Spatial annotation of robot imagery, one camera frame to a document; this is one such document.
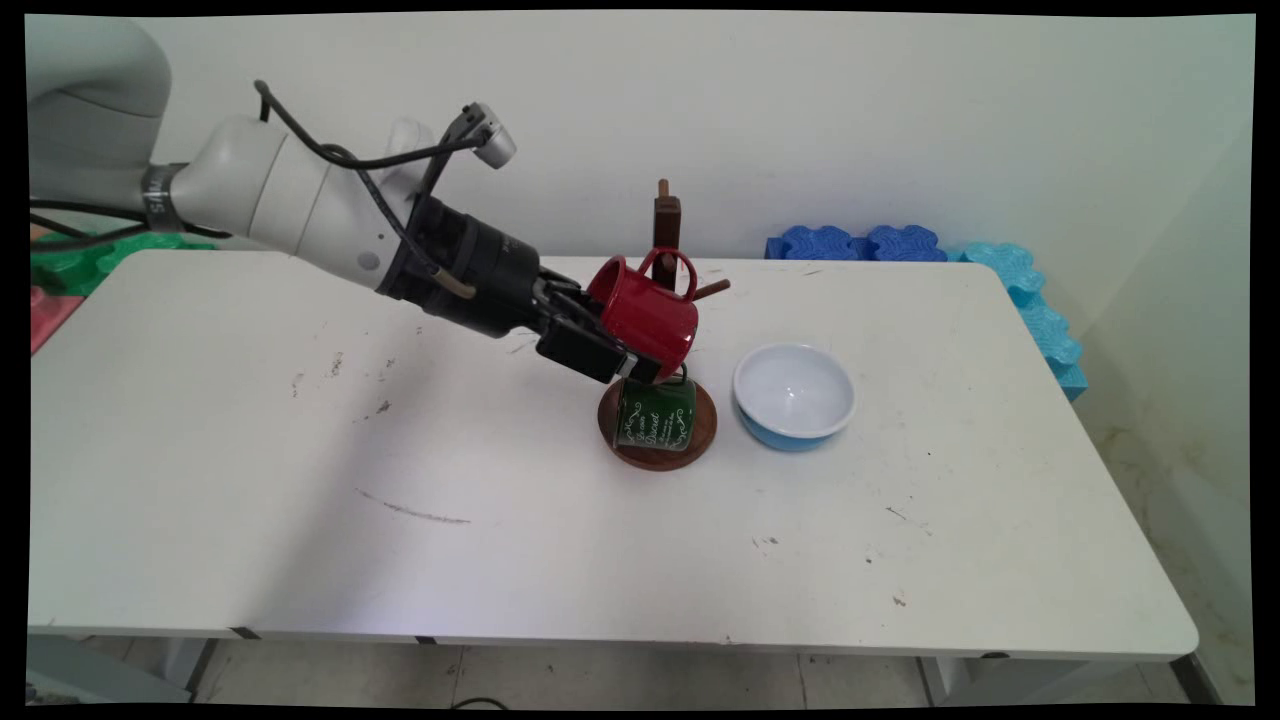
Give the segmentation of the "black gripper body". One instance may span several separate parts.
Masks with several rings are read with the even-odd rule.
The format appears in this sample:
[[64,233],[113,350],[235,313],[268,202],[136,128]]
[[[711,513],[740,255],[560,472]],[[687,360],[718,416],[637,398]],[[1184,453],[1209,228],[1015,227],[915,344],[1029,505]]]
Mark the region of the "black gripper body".
[[431,279],[412,250],[399,247],[378,292],[490,338],[516,328],[539,331],[534,286],[540,256],[525,243],[436,197],[419,200],[410,217],[412,245],[457,281],[475,288],[462,299]]

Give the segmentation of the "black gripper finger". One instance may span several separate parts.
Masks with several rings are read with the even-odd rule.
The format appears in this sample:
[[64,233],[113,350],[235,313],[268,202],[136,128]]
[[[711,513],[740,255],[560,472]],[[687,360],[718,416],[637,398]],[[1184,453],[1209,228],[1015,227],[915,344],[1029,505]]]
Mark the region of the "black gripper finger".
[[660,382],[662,364],[654,357],[567,316],[553,316],[538,333],[540,356],[593,380],[604,384],[616,379],[644,384]]
[[600,325],[602,305],[577,282],[553,270],[540,270],[540,293],[558,313],[582,325]]

